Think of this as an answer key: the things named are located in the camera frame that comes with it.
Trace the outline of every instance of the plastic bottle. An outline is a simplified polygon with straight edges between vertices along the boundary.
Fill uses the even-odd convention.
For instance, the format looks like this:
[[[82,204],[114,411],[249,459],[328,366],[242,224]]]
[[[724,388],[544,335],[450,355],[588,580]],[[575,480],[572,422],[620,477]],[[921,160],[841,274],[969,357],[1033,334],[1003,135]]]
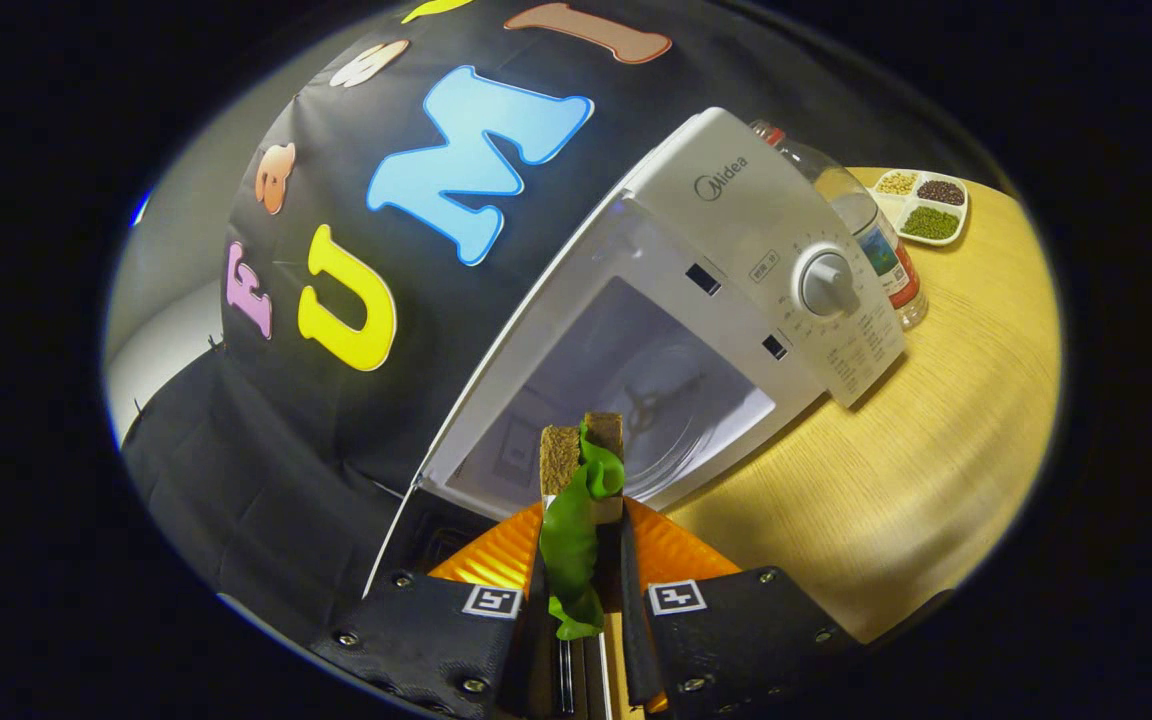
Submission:
[[[838,217],[842,218],[847,230],[861,245],[861,250],[865,251],[869,263],[878,273],[879,282],[882,282],[882,289],[887,291],[887,300],[890,300],[896,314],[900,314],[902,327],[908,331],[923,323],[929,309],[927,294],[923,291],[923,282],[919,282],[918,273],[914,270],[914,260],[909,259],[905,243],[901,241],[896,229],[892,228],[887,215],[878,210],[877,202],[864,184],[824,152],[788,141],[785,132],[767,120],[755,120],[750,127],[755,129],[755,135],[794,164],[835,210]]]

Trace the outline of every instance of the bottle label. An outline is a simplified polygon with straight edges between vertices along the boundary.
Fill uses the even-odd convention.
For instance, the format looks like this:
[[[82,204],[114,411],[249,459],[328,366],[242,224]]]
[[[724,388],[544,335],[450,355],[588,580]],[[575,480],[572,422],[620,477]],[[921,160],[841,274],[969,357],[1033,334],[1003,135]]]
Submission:
[[[892,230],[882,211],[879,211],[877,220],[870,225],[869,232],[861,234],[861,250],[864,250],[869,264],[874,266],[878,282],[882,283],[882,291],[887,293],[892,305],[901,306],[918,295],[918,273],[914,272],[914,262],[909,259],[904,243]]]

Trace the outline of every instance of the microwave door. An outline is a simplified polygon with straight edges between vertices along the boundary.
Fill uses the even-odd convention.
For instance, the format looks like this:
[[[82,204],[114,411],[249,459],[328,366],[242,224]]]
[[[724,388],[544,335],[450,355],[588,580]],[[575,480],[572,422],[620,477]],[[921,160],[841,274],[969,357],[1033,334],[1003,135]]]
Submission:
[[[753,305],[735,288],[705,291],[689,276],[703,258],[626,206],[577,234],[530,293],[431,448],[422,487],[506,518],[540,500],[540,430],[612,411],[626,495],[664,507],[820,395],[763,346],[771,331]]]

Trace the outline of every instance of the blue letter m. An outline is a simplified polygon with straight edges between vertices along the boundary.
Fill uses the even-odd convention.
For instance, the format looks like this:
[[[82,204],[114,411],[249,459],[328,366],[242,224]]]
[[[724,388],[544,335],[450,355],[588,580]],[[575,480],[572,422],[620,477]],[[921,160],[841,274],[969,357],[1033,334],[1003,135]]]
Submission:
[[[425,114],[447,145],[381,160],[367,187],[367,209],[393,205],[411,213],[456,243],[461,263],[477,265],[505,227],[505,214],[494,205],[467,209],[447,195],[522,192],[522,177],[492,145],[488,132],[513,142],[525,164],[539,165],[556,156],[593,113],[588,97],[558,100],[482,78],[462,65],[425,96]]]

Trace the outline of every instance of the orange letter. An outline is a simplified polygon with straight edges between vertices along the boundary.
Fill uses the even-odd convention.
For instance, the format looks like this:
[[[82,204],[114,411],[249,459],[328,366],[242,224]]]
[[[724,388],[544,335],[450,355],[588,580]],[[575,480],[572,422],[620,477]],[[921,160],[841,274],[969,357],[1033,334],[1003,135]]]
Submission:
[[[622,63],[638,65],[658,59],[673,40],[658,32],[641,32],[608,18],[573,10],[568,3],[545,3],[524,10],[503,23],[506,29],[543,26],[602,45]]]
[[[296,143],[275,145],[265,151],[260,167],[256,168],[256,199],[264,202],[265,210],[271,215],[283,209],[283,196],[287,195],[287,176],[296,164]]]

